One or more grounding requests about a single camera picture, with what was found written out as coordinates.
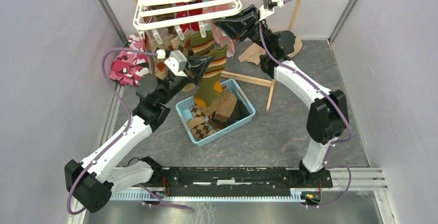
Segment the green orange striped sock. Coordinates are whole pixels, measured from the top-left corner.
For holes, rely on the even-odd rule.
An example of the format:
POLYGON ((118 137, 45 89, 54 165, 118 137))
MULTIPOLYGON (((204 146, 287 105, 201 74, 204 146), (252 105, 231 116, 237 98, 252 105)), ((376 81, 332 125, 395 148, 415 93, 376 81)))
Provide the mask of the green orange striped sock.
POLYGON ((209 63, 202 79, 200 87, 194 94, 194 102, 200 107, 210 107, 222 93, 222 86, 219 82, 221 73, 223 72, 227 61, 228 45, 224 45, 220 49, 212 49, 209 56, 213 60, 209 63))
POLYGON ((202 37, 200 32, 191 34, 191 45, 194 56, 208 55, 214 48, 213 32, 207 30, 205 34, 205 37, 202 37))

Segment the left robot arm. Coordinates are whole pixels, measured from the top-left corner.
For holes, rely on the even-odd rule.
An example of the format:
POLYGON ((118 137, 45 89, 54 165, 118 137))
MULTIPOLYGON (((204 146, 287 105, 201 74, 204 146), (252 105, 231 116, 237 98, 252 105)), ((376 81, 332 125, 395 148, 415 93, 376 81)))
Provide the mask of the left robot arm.
POLYGON ((161 183, 162 172, 145 161, 121 169, 117 165, 163 124, 170 112, 166 104, 187 84, 199 84, 213 60, 212 55, 185 57, 172 51, 164 61, 170 70, 169 78, 160 79, 153 74, 140 78, 136 91, 139 103, 128 112, 126 123, 95 152, 80 162, 72 159, 65 165, 69 214, 77 215, 85 210, 95 213, 114 194, 129 187, 142 183, 154 187, 161 183), (74 211, 72 199, 83 209, 74 211))

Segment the white plastic clip hanger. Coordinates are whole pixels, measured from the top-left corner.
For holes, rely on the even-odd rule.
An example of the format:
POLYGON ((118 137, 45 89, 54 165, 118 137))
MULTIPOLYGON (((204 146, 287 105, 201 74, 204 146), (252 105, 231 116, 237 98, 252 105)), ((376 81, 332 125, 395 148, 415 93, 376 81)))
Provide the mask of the white plastic clip hanger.
POLYGON ((133 27, 141 36, 152 34, 157 43, 162 43, 158 33, 159 28, 174 27, 180 39, 184 39, 181 25, 197 23, 201 36, 206 36, 204 22, 208 20, 229 17, 238 14, 243 8, 240 0, 136 0, 133 27), (198 9, 211 8, 208 13, 189 15, 188 17, 174 17, 170 20, 149 21, 159 15, 178 12, 190 12, 198 9))

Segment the argyle patterned sock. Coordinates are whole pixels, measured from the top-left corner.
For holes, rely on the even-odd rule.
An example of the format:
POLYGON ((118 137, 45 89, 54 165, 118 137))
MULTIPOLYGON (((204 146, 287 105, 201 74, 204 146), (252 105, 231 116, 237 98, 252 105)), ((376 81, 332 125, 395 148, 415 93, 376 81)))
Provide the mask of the argyle patterned sock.
MULTIPOLYGON (((151 40, 151 51, 156 53, 158 50, 165 50, 165 51, 173 51, 174 50, 174 46, 172 44, 172 40, 175 38, 175 35, 168 35, 165 37, 161 37, 162 39, 162 44, 158 44, 158 42, 155 39, 151 40)), ((167 78, 168 76, 168 67, 167 65, 164 63, 166 58, 158 58, 158 57, 153 57, 153 61, 154 61, 154 74, 156 77, 158 77, 161 80, 164 80, 167 78)))
MULTIPOLYGON (((194 52, 193 52, 193 48, 191 45, 191 35, 190 35, 190 31, 186 30, 184 33, 184 39, 181 40, 180 37, 175 36, 170 42, 171 42, 171 46, 173 48, 173 51, 179 50, 184 56, 189 57, 189 56, 193 56, 194 52)), ((189 82, 182 88, 182 91, 184 92, 190 92, 192 91, 196 84, 192 83, 191 80, 192 78, 188 75, 188 72, 184 73, 186 76, 186 79, 189 79, 189 82)))

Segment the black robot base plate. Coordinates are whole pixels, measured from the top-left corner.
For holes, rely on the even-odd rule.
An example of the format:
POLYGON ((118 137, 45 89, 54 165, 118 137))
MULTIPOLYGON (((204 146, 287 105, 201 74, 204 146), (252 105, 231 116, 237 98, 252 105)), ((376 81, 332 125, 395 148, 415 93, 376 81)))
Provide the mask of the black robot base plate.
POLYGON ((306 176, 288 167, 163 167, 141 185, 112 196, 113 200, 183 202, 297 202, 333 187, 329 171, 306 176))

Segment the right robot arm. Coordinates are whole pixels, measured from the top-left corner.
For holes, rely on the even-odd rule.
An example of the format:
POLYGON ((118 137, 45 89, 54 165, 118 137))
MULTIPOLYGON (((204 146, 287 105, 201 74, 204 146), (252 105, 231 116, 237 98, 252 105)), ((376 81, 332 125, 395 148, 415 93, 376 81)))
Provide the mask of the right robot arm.
POLYGON ((327 153, 344 131, 352 138, 346 95, 323 87, 305 74, 288 56, 294 51, 296 36, 289 30, 272 31, 254 5, 240 13, 219 18, 213 24, 234 41, 249 39, 265 50, 260 67, 269 77, 291 90, 308 108, 306 129, 310 143, 300 162, 299 182, 311 187, 326 167, 327 153))

